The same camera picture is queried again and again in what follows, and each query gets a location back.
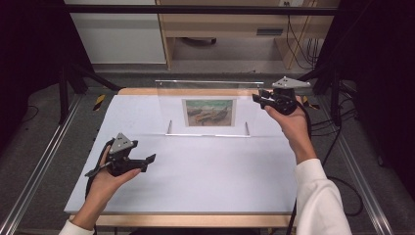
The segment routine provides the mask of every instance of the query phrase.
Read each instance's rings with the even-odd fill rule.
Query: gray floor
[[[154,65],[126,66],[122,69],[97,66],[97,70],[108,80],[129,87],[151,87],[154,86],[154,79],[160,78],[261,80],[269,87],[271,82],[282,75],[298,77],[306,72],[298,67],[285,70],[272,39],[218,38],[215,45],[178,40],[176,47],[171,70]],[[53,230],[59,230],[68,218],[63,209],[94,143],[106,108],[115,95],[89,79],[87,82],[91,87],[87,94],[82,95],[69,130],[26,209],[19,224],[20,234],[27,232],[27,229],[34,229],[29,232],[34,231],[37,234],[46,234],[44,230],[51,230],[51,234],[56,234]],[[100,94],[107,94],[106,99],[99,111],[92,111]],[[308,97],[310,103],[318,103],[318,99],[312,94]],[[58,127],[58,87],[53,85],[34,93],[29,104],[37,107],[38,114],[22,123],[0,158],[1,221],[6,219]],[[343,111],[352,108],[352,103],[346,102]],[[314,123],[327,119],[322,110],[309,109],[309,112]],[[34,114],[35,109],[28,108],[24,119],[29,119]],[[329,132],[330,127],[313,132],[322,134],[313,137],[314,146],[321,158],[325,156],[335,137],[334,134],[326,135]],[[378,166],[375,151],[360,122],[355,118],[345,120],[342,134],[363,169],[394,234],[415,234],[415,204],[394,171]],[[353,184],[339,145],[335,146],[325,169],[327,174]],[[336,183],[342,193],[345,211],[355,212],[358,201],[354,192],[343,184]],[[377,234],[366,210],[347,219],[353,234]],[[129,230],[133,228],[123,229],[124,232]]]

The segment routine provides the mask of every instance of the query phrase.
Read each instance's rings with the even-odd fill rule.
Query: wire
[[[341,117],[346,116],[348,114],[353,114],[355,112],[356,112],[356,109],[353,108],[353,109],[348,110],[348,111],[344,112],[343,114],[341,114]],[[318,128],[318,129],[313,129],[312,131],[321,130],[321,129],[329,127],[331,125],[331,123],[333,122],[333,120],[332,119],[327,119],[327,120],[323,120],[323,121],[320,121],[320,122],[313,123],[311,126],[317,126],[317,125],[321,125],[321,124],[324,124],[324,123],[327,123],[327,122],[329,122],[329,124],[327,124],[325,127],[321,127],[321,128]]]
[[[314,48],[313,48],[313,51],[311,53],[311,41],[312,40],[314,40],[314,46],[313,46]],[[318,59],[317,51],[318,51],[318,39],[317,38],[314,38],[314,39],[309,38],[308,43],[307,43],[307,51],[306,51],[307,58],[306,59],[311,62],[311,65],[312,65],[313,68],[315,68],[315,65],[317,64],[317,59]]]
[[[291,20],[290,20],[290,15],[288,15],[288,24],[287,24],[287,33],[286,33],[286,35],[287,35],[287,37],[286,37],[286,39],[287,39],[287,46],[288,46],[288,48],[290,49],[291,53],[293,54],[293,57],[294,57],[294,59],[296,60],[297,65],[299,65],[299,67],[300,67],[300,68],[302,68],[302,69],[304,69],[304,70],[311,70],[312,68],[305,68],[305,67],[303,67],[302,65],[300,65],[300,62],[299,62],[299,60],[297,59],[296,54],[294,53],[293,49],[291,48],[291,46],[290,46],[290,42],[289,42],[289,40],[288,40],[288,34],[290,33],[290,29],[292,29],[292,28],[291,28]],[[294,36],[294,38],[296,39],[296,42],[297,42],[297,44],[298,44],[298,46],[300,47],[300,50],[301,50],[301,52],[302,52],[302,49],[301,49],[301,46],[300,46],[300,42],[299,42],[299,41],[297,41],[296,34],[294,33],[294,31],[293,31],[293,30],[292,30],[292,32],[293,32],[293,36]]]
[[[100,158],[98,159],[97,164],[95,165],[95,168],[100,167],[100,162],[101,162],[101,159],[104,157],[104,154],[105,154],[105,151],[106,151],[106,149],[107,149],[107,146],[109,146],[109,145],[111,146],[111,145],[113,145],[113,144],[114,144],[114,139],[112,139],[112,140],[108,141],[108,142],[104,145],[104,148],[103,148],[103,150],[101,151]],[[91,190],[91,185],[92,185],[92,182],[94,181],[94,179],[95,179],[95,175],[93,175],[93,176],[89,177],[89,178],[88,178],[88,181],[86,182],[86,188],[85,188],[85,199],[88,197],[88,194],[89,194],[89,191]],[[96,225],[96,224],[94,224],[94,235],[97,235],[97,234],[98,234],[97,225]]]
[[[347,98],[347,99],[342,100],[342,101],[340,102],[340,106],[341,106],[342,104],[344,104],[345,102],[347,102],[347,101],[353,101],[353,99],[352,99],[352,98]]]
[[[328,119],[327,122],[329,122],[329,123],[326,124],[325,126],[320,127],[320,128],[317,128],[317,129],[312,129],[311,132],[318,131],[318,130],[322,130],[322,129],[325,129],[325,128],[330,127],[332,125],[333,120],[332,119]]]
[[[342,130],[342,125],[340,125],[340,126],[339,126],[339,129],[338,129],[338,132],[337,132],[337,134],[336,134],[336,137],[335,137],[335,139],[333,140],[332,144],[330,145],[330,148],[329,148],[329,150],[327,151],[327,154],[326,154],[326,156],[324,157],[323,162],[321,163],[321,165],[323,165],[323,167],[324,167],[324,165],[326,164],[327,160],[329,159],[329,156],[330,156],[330,154],[332,153],[333,148],[334,148],[334,146],[335,146],[335,144],[336,144],[337,140],[339,139],[339,136],[340,136],[341,130]]]
[[[39,113],[39,108],[37,108],[37,107],[35,107],[35,106],[27,106],[28,108],[34,108],[35,109],[35,113],[34,113],[34,115],[32,116],[32,117],[30,117],[30,118],[28,118],[28,119],[26,119],[26,120],[22,120],[22,123],[24,123],[24,122],[27,122],[27,121],[30,121],[30,120],[32,120],[32,119],[34,119],[34,117],[36,117],[37,116],[37,114]]]
[[[350,117],[344,119],[344,121],[349,120],[350,118],[356,118],[356,115],[350,116]]]
[[[331,135],[331,134],[337,133],[337,132],[339,132],[339,130],[333,130],[332,132],[325,133],[325,134],[312,134],[311,136],[315,136],[315,137],[328,136],[328,135]]]
[[[361,214],[361,212],[363,211],[363,199],[360,196],[359,192],[357,192],[357,190],[351,184],[345,182],[344,180],[342,180],[338,177],[327,176],[327,178],[332,179],[332,180],[337,180],[337,181],[343,183],[345,186],[347,186],[349,189],[351,189],[357,195],[357,198],[359,200],[359,209],[357,210],[357,212],[345,212],[345,215],[346,216],[358,216],[359,214]]]
[[[310,119],[310,116],[308,114],[308,111],[305,109],[305,107],[302,105],[302,103],[300,103],[298,100],[295,100],[295,101],[296,101],[297,106],[300,107],[300,109],[302,109],[302,111],[305,114],[305,120],[307,122],[308,137],[311,139],[311,119]],[[296,215],[297,215],[297,199],[294,202],[294,208],[293,208],[293,211],[291,212],[290,222],[288,224],[286,235],[291,235],[291,231],[293,230],[294,220],[296,218]]]
[[[356,96],[356,91],[349,88],[347,85],[343,83],[343,81],[340,82],[340,91],[342,91],[342,94],[348,98],[353,99]]]

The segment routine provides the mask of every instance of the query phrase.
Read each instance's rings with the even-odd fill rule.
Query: picture
[[[235,100],[183,100],[186,126],[233,126]]]

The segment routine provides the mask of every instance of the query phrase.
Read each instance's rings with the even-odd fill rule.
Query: clear acrylic stand
[[[251,137],[263,82],[156,80],[165,135]]]

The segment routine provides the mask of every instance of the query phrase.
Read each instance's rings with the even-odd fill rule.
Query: white tabletop
[[[104,212],[291,212],[297,192],[294,153],[278,123],[259,104],[249,99],[237,103],[243,109],[236,118],[256,114],[250,119],[250,138],[166,136],[167,120],[161,116],[158,96],[114,96],[65,211],[80,209],[87,182],[84,174],[94,168],[105,143],[122,132],[139,141],[130,159],[157,156],[147,172],[115,193]]]

